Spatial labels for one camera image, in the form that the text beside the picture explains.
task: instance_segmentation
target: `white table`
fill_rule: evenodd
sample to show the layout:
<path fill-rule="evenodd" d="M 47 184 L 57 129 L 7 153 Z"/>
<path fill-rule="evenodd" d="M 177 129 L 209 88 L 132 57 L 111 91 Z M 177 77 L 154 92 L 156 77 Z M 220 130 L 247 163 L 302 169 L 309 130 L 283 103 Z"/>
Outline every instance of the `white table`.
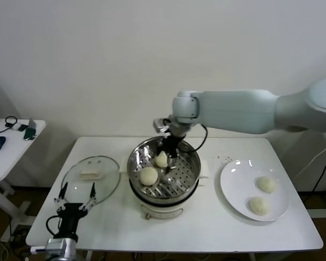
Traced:
<path fill-rule="evenodd" d="M 19 123 L 28 124 L 29 120 L 18 120 Z M 35 120 L 36 135 L 39 135 L 46 126 L 45 121 Z M 6 129 L 5 119 L 0 119 L 0 131 Z M 0 136 L 6 137 L 6 142 L 0 150 L 0 187 L 4 193 L 0 193 L 0 208 L 7 212 L 12 217 L 12 230 L 14 231 L 18 225 L 32 225 L 35 217 L 26 216 L 24 212 L 28 209 L 30 202 L 24 201 L 22 205 L 17 208 L 13 205 L 6 196 L 12 195 L 14 190 L 4 181 L 12 168 L 16 165 L 19 159 L 24 155 L 25 151 L 31 146 L 34 140 L 25 141 L 23 139 L 25 132 L 19 132 L 9 129 Z M 1 241 L 7 242 L 10 238 L 9 229 L 7 228 Z"/>
<path fill-rule="evenodd" d="M 44 245 L 51 235 L 46 219 L 56 214 L 53 199 L 58 196 L 64 174 L 80 160 L 95 155 L 114 158 L 119 164 L 133 148 L 146 138 L 79 138 L 61 169 L 27 236 L 27 244 Z M 194 147 L 201 138 L 187 141 Z M 140 212 L 122 174 L 114 194 L 95 206 L 79 222 L 77 248 L 99 251 L 131 252 L 280 252 L 315 250 L 323 241 L 302 204 L 287 173 L 270 143 L 257 138 L 208 138 L 198 151 L 208 163 L 210 177 L 204 187 L 197 188 L 184 213 L 170 220 L 146 220 Z M 281 173 L 281 181 L 290 195 L 283 217 L 275 222 L 252 221 L 227 203 L 219 190 L 218 174 L 225 158 L 252 159 Z M 55 230 L 57 220 L 51 220 Z"/>

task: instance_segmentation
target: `white wall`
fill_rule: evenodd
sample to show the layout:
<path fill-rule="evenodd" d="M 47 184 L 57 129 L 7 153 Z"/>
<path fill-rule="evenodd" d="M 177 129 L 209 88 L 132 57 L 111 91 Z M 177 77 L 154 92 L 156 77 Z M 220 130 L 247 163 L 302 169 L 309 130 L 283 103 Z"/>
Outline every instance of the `white wall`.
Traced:
<path fill-rule="evenodd" d="M 79 136 L 154 135 L 179 90 L 284 95 L 324 77 L 326 0 L 0 1 L 0 116 L 48 123 L 15 184 L 51 185 Z M 280 157 L 300 139 L 269 136 Z"/>

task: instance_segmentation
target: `small white table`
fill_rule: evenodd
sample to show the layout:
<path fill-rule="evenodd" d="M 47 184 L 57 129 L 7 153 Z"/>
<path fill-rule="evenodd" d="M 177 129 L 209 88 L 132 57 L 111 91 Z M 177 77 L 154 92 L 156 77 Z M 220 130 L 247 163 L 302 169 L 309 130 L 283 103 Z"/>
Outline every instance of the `small white table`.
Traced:
<path fill-rule="evenodd" d="M 71 166 L 96 155 L 114 158 L 119 164 L 146 138 L 79 138 L 61 169 L 27 236 L 27 244 L 44 245 L 51 235 L 45 228 L 56 214 L 53 199 Z M 186 139 L 194 147 L 201 138 Z M 208 138 L 198 151 L 208 163 L 209 178 L 197 188 L 181 216 L 170 220 L 146 220 L 133 194 L 127 174 L 116 191 L 79 221 L 77 248 L 131 252 L 280 252 L 315 250 L 323 241 L 300 200 L 281 162 L 266 139 Z M 262 223 L 235 211 L 219 191 L 221 165 L 230 159 L 261 160 L 281 173 L 290 204 L 283 217 Z M 58 221 L 51 220 L 56 231 Z"/>
<path fill-rule="evenodd" d="M 36 135 L 38 136 L 45 128 L 46 123 L 45 121 L 40 120 L 34 121 L 36 123 Z M 18 120 L 18 122 L 28 124 L 29 120 Z M 0 131 L 3 129 L 6 129 L 5 119 L 0 119 Z M 6 142 L 0 150 L 0 187 L 4 190 L 3 194 L 0 193 L 0 208 L 12 217 L 12 231 L 14 231 L 18 225 L 32 225 L 35 219 L 35 217 L 26 216 L 24 214 L 30 205 L 29 201 L 24 201 L 22 205 L 17 208 L 6 198 L 7 195 L 12 195 L 14 190 L 6 181 L 4 181 L 5 177 L 34 142 L 34 140 L 25 141 L 23 139 L 24 133 L 25 132 L 19 132 L 12 129 L 0 133 L 0 136 L 6 137 Z M 9 228 L 7 228 L 1 237 L 1 241 L 7 242 L 9 238 L 10 233 Z"/>

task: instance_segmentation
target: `wooden floor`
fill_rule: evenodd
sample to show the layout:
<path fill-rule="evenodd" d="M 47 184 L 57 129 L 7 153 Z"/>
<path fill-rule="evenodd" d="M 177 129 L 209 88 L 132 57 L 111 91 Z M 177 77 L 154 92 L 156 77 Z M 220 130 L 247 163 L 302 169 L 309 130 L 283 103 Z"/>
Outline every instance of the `wooden floor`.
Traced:
<path fill-rule="evenodd" d="M 10 200 L 19 206 L 24 200 L 32 201 L 32 206 L 29 208 L 28 215 L 37 215 L 39 209 L 41 208 L 47 192 L 45 191 L 30 191 L 30 190 L 17 190 L 13 196 L 10 196 Z M 313 196 L 309 198 L 306 203 L 308 208 L 326 208 L 326 201 L 319 196 Z M 316 219 L 314 223 L 323 238 L 324 248 L 319 251 L 310 252 L 298 252 L 290 255 L 285 261 L 326 261 L 326 219 Z M 5 231 L 9 224 L 8 215 L 0 210 L 0 237 Z M 20 261 L 19 258 L 15 257 L 9 246 L 9 257 L 7 261 Z M 0 245 L 0 258 L 3 252 L 3 248 Z M 81 255 L 85 257 L 86 252 L 80 251 Z M 257 260 L 260 260 L 263 254 L 257 254 Z M 119 253 L 119 252 L 108 252 L 106 253 L 107 261 L 123 260 L 123 261 L 134 261 L 135 255 L 133 253 Z M 159 260 L 204 260 L 208 257 L 207 254 L 169 254 L 165 253 L 137 253 L 137 261 L 159 261 Z M 43 255 L 30 256 L 31 261 L 42 261 L 45 260 Z M 104 252 L 94 252 L 92 256 L 92 261 L 104 260 Z M 205 261 L 249 261 L 248 254 L 211 254 Z"/>

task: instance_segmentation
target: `round plate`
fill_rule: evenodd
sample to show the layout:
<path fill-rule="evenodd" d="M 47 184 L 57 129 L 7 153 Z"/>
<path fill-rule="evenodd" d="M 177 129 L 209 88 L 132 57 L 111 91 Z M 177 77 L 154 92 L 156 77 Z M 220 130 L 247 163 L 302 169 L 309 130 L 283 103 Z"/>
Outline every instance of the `round plate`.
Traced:
<path fill-rule="evenodd" d="M 120 182 L 120 166 L 106 156 L 95 156 L 81 160 L 65 174 L 61 187 L 68 183 L 65 200 L 70 203 L 87 203 L 93 183 L 96 204 L 106 200 Z"/>
<path fill-rule="evenodd" d="M 260 177 L 272 177 L 277 182 L 274 193 L 262 191 L 257 180 Z M 258 221 L 274 221 L 283 216 L 289 205 L 289 196 L 274 170 L 267 169 L 258 161 L 236 160 L 227 164 L 221 172 L 221 189 L 228 202 L 241 214 Z M 253 197 L 263 197 L 271 208 L 267 215 L 256 215 L 249 206 Z"/>

